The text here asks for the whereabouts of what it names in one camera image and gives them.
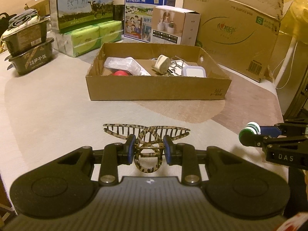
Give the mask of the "green white small bottle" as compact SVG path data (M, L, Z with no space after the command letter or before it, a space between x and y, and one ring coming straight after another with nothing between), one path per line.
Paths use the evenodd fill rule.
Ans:
M256 146L255 137L261 134L260 125L254 121L246 124L239 133L239 141L244 146Z

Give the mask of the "leopard print hair claw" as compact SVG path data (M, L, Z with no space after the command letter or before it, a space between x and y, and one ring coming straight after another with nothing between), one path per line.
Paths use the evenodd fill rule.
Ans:
M134 163L143 173L156 172L163 162L163 137L168 135L172 141L182 139L190 134L190 129L178 126L143 126L136 124L103 124L103 130L116 138L126 140L132 134L136 137ZM142 166L140 158L156 158L157 163L150 168Z

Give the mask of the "yellow plastic bag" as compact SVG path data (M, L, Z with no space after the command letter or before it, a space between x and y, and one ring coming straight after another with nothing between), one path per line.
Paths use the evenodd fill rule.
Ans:
M285 0L280 31L307 44L307 0Z

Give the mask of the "shallow brown cardboard tray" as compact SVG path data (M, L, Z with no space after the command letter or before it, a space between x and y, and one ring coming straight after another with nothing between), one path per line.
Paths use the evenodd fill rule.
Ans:
M203 67L205 78L156 74L152 66L161 54ZM108 57L132 57L148 76L113 76L104 67ZM231 84L229 76L202 48L160 43L105 43L101 46L86 82L92 101L118 100L222 100Z

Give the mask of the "large brown cardboard box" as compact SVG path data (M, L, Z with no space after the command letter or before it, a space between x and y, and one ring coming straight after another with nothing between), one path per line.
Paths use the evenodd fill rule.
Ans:
M256 82L265 78L284 0L183 0L183 7L201 15L196 45Z

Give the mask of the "red rubber toy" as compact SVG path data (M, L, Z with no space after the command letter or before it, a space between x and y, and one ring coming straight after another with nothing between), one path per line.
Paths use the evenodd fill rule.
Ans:
M112 76L130 76L130 73L124 70L118 70L112 74Z

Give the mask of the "white power adapter plug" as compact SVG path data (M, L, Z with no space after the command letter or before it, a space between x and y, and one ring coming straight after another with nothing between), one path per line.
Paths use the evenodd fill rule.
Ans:
M171 59L165 55L160 55L155 64L152 66L153 70L159 74L165 74L171 66Z

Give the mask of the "lower black instant-meal bowl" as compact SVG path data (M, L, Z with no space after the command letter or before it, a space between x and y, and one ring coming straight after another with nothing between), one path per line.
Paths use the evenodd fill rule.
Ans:
M10 65L16 69L19 76L23 76L53 59L53 42L53 38L47 38L44 43L15 57L9 55L5 60L10 62Z

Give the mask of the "black instant-meal bowl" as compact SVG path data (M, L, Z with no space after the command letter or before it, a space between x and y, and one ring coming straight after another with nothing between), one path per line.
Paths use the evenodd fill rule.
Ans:
M22 53L36 47L46 41L48 19L39 21L30 26L26 26L14 33L3 36L11 56L21 55Z
M15 57L9 55L5 60L10 62L10 65L16 69L19 76L23 76L53 59L53 42L53 38L47 38L44 43Z

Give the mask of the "clear plastic bag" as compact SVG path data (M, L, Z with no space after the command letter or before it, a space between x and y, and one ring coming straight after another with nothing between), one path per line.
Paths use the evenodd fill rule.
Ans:
M104 67L124 70L135 76L141 74L141 66L133 58L108 57L104 62Z

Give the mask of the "white remote control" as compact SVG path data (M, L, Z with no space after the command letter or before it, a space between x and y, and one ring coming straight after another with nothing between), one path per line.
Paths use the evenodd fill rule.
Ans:
M144 69L144 68L142 67L142 65L139 64L139 62L137 62L135 59L133 59L132 57L127 57L126 59L130 59L130 60L133 61L134 64L138 65L138 67L139 67L139 69L140 69L139 76L151 76L151 74L148 73L148 72L146 71L146 69Z

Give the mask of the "white humidifier box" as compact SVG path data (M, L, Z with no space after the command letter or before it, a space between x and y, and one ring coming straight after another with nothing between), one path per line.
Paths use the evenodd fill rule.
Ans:
M157 6L153 9L151 42L194 46L200 23L200 13L193 10Z

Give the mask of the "stack of folded cloths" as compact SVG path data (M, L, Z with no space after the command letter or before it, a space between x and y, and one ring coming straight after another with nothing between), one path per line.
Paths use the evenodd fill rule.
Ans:
M24 12L15 15L9 20L8 30L12 30L18 27L26 27L31 24L37 23L40 20L40 16L36 9L27 9Z

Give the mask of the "flat cardboard box behind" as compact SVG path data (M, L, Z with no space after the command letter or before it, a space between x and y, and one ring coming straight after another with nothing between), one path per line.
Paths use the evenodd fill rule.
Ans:
M25 4L24 9L35 9L39 16L48 16L50 14L49 0L31 0Z

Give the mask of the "blue milk carton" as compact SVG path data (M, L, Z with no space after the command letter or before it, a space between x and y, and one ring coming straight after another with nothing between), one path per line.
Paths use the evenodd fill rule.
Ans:
M156 6L174 6L176 0L125 0L124 36L142 42L151 41L153 10Z

